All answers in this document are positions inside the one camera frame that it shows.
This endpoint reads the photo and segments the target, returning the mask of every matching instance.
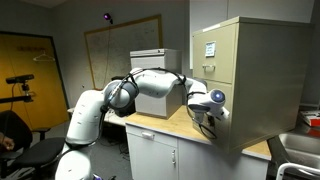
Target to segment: whiteboard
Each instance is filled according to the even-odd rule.
[[[162,48],[161,15],[85,32],[94,89],[131,70],[130,51]]]

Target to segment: sink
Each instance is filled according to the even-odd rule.
[[[279,139],[291,162],[320,169],[320,137],[286,132]]]

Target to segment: floor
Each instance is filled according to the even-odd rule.
[[[68,131],[68,123],[51,129],[47,137],[65,136]],[[103,180],[130,180],[131,166],[130,156],[123,126],[104,124],[101,138],[96,142],[91,155],[92,169]],[[45,168],[41,180],[54,179],[57,163]],[[5,178],[5,180],[21,179],[21,176],[32,172],[30,169],[22,169]]]

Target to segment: beige filing cabinet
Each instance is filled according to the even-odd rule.
[[[173,49],[151,49],[132,51],[132,68],[164,68],[175,73],[181,73],[181,51]],[[163,98],[153,98],[139,94],[135,99],[136,112],[168,119],[182,105],[182,88],[174,86],[171,92]]]
[[[193,33],[193,76],[226,95],[212,143],[243,149],[295,127],[313,27],[236,17]]]

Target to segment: person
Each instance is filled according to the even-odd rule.
[[[13,139],[5,136],[2,132],[0,132],[0,144],[4,146],[8,151],[14,148]]]

